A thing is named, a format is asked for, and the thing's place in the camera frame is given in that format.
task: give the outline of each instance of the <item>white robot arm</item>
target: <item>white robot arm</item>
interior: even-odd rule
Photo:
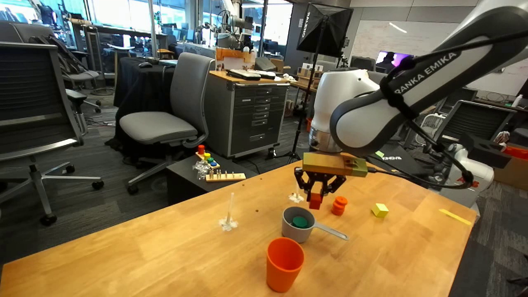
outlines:
[[[396,70],[394,77],[381,82],[381,90],[361,98],[351,98],[356,96],[353,93],[341,101],[330,118],[331,139],[344,153],[369,158],[394,136],[405,118],[412,120],[412,115],[434,106],[448,93],[524,57],[526,29],[528,0],[480,2],[432,55],[414,60],[409,70]],[[490,45],[450,50],[480,42]]]

